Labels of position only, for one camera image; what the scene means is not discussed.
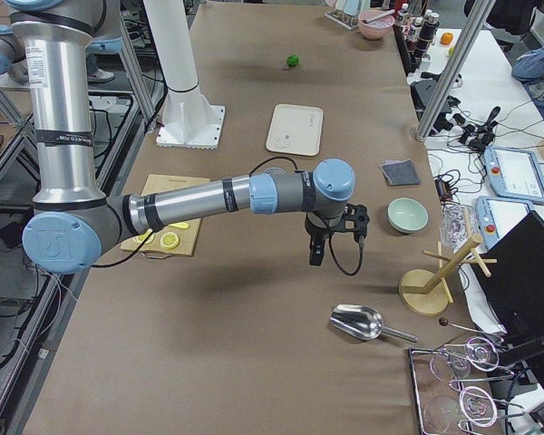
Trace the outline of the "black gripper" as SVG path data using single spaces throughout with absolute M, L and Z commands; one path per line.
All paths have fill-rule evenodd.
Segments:
M 310 237 L 308 264 L 321 266 L 325 256 L 325 242 L 329 238 L 330 226 L 314 213 L 307 213 L 305 230 Z

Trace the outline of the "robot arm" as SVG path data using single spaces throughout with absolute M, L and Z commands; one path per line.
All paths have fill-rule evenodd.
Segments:
M 14 82 L 28 79 L 24 42 L 9 25 L 0 24 L 0 75 L 7 74 Z
M 331 250 L 336 233 L 364 243 L 369 217 L 364 206 L 350 203 L 355 173 L 340 159 L 324 160 L 313 171 L 252 171 L 144 197 L 106 195 L 95 177 L 85 59 L 89 47 L 120 51 L 119 3 L 13 1 L 9 7 L 12 30 L 24 42 L 40 170 L 22 242 L 42 269 L 76 274 L 128 238 L 243 208 L 304 213 L 313 266 Z

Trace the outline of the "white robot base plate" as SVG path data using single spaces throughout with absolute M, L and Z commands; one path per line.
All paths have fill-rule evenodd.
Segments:
M 160 147 L 215 150 L 223 128 L 226 107 L 212 105 L 204 95 L 170 92 L 162 112 L 156 143 Z

